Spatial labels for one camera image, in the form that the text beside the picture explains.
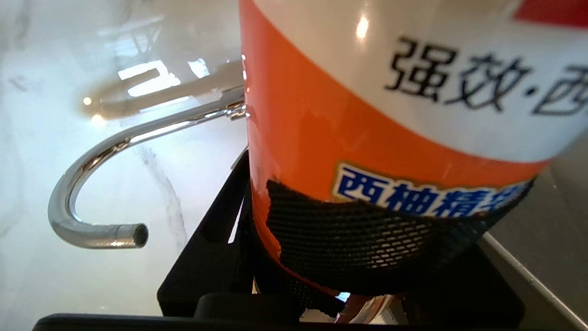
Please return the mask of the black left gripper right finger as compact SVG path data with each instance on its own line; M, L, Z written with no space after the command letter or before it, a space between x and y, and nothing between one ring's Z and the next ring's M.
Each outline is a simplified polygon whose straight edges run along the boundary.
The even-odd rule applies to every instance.
M409 323L520 323L525 306L477 246L404 297Z

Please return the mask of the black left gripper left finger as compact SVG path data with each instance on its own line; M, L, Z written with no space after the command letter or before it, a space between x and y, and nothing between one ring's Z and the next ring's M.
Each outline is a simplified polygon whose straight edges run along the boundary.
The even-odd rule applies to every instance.
M249 191L245 151L158 289L164 316L193 317L199 299L208 294L251 293L253 274L239 230Z

